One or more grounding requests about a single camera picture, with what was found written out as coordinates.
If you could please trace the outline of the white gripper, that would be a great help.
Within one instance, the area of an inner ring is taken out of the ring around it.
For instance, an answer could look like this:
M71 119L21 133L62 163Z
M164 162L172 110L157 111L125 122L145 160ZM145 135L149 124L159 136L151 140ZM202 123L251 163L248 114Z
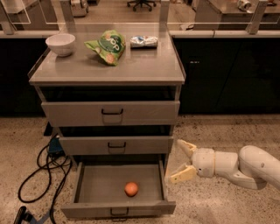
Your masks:
M215 152L213 149L197 149L196 145L182 139L177 140L177 145L188 158L192 158L192 165L181 165L170 176L173 184L193 179L196 174L202 178L211 178L214 175Z

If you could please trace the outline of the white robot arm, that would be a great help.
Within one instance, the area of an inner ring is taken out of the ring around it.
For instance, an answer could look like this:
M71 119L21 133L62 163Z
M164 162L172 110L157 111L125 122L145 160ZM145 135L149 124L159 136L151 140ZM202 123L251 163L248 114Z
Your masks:
M261 190L271 184L280 190L280 161L267 151L247 145L236 152L198 148L182 139L177 147L190 159L190 164L182 164L168 180L175 184L193 179L219 176L236 186Z

